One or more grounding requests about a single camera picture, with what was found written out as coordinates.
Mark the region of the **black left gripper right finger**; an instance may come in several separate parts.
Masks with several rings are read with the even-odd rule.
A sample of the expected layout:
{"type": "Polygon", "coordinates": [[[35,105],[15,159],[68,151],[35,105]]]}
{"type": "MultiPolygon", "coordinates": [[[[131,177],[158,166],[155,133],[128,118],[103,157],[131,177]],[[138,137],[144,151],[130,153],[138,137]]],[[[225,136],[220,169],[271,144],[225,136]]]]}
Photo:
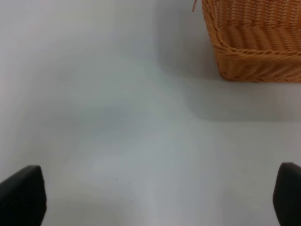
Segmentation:
{"type": "Polygon", "coordinates": [[[301,167],[283,162],[273,192],[273,206],[281,226],[301,225],[301,167]]]}

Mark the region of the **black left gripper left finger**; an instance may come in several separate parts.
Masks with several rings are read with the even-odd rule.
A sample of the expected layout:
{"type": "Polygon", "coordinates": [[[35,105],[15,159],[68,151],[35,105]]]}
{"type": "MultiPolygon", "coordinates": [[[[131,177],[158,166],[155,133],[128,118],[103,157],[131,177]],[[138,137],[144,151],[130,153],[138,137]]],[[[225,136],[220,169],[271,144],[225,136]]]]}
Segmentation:
{"type": "Polygon", "coordinates": [[[29,165],[0,184],[0,224],[40,226],[47,211],[42,169],[29,165]]]}

